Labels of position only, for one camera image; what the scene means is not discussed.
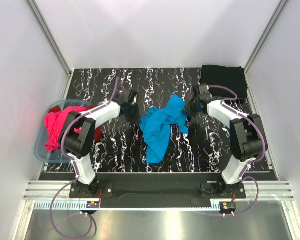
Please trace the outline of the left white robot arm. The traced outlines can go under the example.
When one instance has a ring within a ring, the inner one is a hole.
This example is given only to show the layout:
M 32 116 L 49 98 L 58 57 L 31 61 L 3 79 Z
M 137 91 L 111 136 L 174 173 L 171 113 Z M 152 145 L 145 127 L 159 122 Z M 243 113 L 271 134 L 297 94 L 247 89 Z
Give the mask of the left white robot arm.
M 75 172 L 71 189 L 85 197 L 93 197 L 101 191 L 93 170 L 90 151 L 95 140 L 95 130 L 106 122 L 124 116 L 129 123 L 140 120 L 138 93 L 125 89 L 113 94 L 109 101 L 83 112 L 70 111 L 59 135 L 62 154 L 70 160 Z

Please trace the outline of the pink t shirt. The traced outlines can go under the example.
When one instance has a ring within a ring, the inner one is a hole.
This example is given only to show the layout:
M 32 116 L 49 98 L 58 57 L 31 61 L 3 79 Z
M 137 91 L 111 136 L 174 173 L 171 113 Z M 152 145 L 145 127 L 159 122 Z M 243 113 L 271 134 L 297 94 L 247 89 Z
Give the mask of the pink t shirt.
M 70 112 L 74 111 L 81 113 L 90 110 L 93 107 L 93 105 L 89 105 L 88 107 L 68 106 L 64 110 L 61 110 L 60 106 L 57 105 L 51 108 L 44 117 L 43 122 L 48 134 L 48 140 L 45 143 L 46 150 L 53 152 L 61 146 L 59 144 L 59 136 Z

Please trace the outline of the aluminium rail frame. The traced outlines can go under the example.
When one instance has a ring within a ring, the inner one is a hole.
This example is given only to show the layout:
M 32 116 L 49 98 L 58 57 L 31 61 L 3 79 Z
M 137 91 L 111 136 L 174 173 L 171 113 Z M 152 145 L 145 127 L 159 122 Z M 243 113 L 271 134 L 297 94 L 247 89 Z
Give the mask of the aluminium rail frame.
M 188 194 L 152 195 L 128 193 L 114 198 L 70 198 L 68 181 L 30 181 L 23 200 L 32 202 L 38 210 L 81 211 L 219 211 L 222 203 L 258 201 L 287 202 L 294 197 L 286 181 L 247 180 L 243 183 L 244 199 L 209 198 Z

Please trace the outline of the clear blue plastic basket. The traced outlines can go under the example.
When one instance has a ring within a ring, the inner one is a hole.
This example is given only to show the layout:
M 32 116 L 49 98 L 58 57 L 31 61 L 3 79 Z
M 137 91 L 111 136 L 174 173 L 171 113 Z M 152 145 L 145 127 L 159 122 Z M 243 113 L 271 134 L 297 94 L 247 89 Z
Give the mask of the clear blue plastic basket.
M 66 99 L 53 103 L 44 116 L 34 147 L 35 157 L 43 163 L 69 163 L 69 158 L 62 153 L 59 135 L 69 112 L 75 111 L 80 113 L 91 108 L 91 103 L 84 100 Z

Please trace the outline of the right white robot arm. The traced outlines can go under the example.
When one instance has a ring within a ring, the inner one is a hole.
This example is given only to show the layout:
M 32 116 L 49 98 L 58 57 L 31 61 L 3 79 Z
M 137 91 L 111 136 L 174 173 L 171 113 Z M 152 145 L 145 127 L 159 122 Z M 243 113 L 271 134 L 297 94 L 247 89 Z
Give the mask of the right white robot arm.
M 236 101 L 238 95 L 225 86 L 203 83 L 192 90 L 193 97 L 183 111 L 192 118 L 204 113 L 229 129 L 231 158 L 217 182 L 209 190 L 202 190 L 224 197 L 238 188 L 252 164 L 265 157 L 268 144 L 263 122 L 258 114 L 248 115 L 229 106 L 226 102 Z

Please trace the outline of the blue t shirt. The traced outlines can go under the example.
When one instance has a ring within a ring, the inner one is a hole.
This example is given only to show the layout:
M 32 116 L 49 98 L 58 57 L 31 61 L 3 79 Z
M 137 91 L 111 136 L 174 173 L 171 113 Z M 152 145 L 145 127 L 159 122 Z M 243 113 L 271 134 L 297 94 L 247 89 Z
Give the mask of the blue t shirt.
M 189 133 L 185 106 L 186 102 L 174 94 L 164 108 L 153 106 L 141 117 L 139 127 L 147 145 L 147 164 L 159 164 L 164 159 L 171 138 L 171 125 L 176 125 L 182 134 Z

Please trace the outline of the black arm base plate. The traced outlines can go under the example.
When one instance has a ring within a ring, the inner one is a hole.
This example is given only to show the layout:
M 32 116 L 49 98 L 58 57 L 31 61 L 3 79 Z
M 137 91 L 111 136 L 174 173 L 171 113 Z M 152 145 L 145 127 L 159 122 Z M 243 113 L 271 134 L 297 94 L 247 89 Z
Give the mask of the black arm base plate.
M 243 183 L 226 185 L 220 173 L 98 173 L 87 186 L 73 183 L 70 198 L 114 198 L 124 194 L 193 195 L 203 199 L 246 198 Z

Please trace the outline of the folded black t shirt stack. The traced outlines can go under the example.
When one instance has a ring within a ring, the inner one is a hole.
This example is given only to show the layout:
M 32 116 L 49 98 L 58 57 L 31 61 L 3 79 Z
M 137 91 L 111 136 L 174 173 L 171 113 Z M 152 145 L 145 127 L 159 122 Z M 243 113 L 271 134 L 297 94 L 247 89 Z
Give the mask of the folded black t shirt stack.
M 248 86 L 245 70 L 241 66 L 203 65 L 201 83 L 209 86 L 223 86 L 235 92 L 239 99 L 247 98 Z

